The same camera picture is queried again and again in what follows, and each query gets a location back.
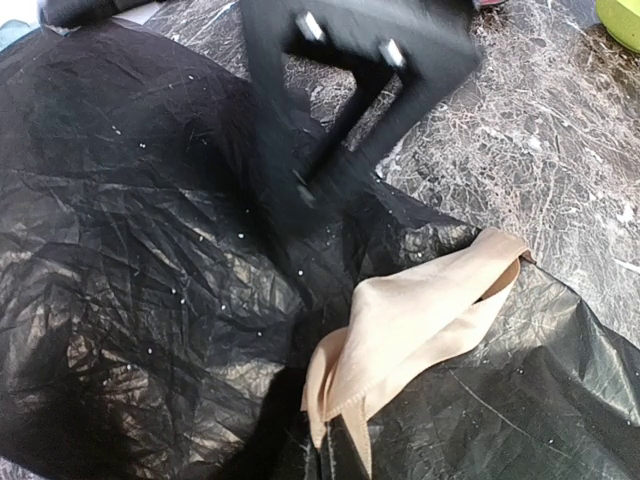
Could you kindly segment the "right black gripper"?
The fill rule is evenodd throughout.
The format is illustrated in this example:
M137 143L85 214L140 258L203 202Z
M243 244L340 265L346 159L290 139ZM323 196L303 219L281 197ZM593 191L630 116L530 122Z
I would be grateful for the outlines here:
M284 83L283 56L349 69L350 56L387 65L477 65L472 1L242 1L248 66L257 100L260 164L247 187L279 235L309 235L439 101L444 71L400 72L402 88L349 153L342 145L392 79L381 67L357 88L329 131L304 116Z

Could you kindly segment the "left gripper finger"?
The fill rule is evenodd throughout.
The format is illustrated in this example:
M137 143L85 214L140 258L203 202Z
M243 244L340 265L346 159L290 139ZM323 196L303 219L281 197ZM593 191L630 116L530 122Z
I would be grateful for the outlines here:
M309 447L306 455L305 479L367 480L369 478L355 444L341 417L327 424L321 447Z

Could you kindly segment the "beige satin ribbon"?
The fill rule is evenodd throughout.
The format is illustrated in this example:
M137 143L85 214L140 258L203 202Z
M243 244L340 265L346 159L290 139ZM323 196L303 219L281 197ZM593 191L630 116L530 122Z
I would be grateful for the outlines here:
M301 409L314 447L340 417L370 473L368 420L423 371L480 344L528 252L521 238L488 228L467 248L360 282L348 325L319 342L307 370Z

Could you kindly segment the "black wrapping paper sheet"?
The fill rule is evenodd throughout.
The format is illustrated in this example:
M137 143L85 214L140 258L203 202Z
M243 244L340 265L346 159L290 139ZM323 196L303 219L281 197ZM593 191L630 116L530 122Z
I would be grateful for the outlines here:
M369 180L297 241L241 197L249 84L119 23L1 55L1 455L47 479L305 479L357 285L484 230ZM369 423L368 479L635 479L639 351L520 258L487 336Z

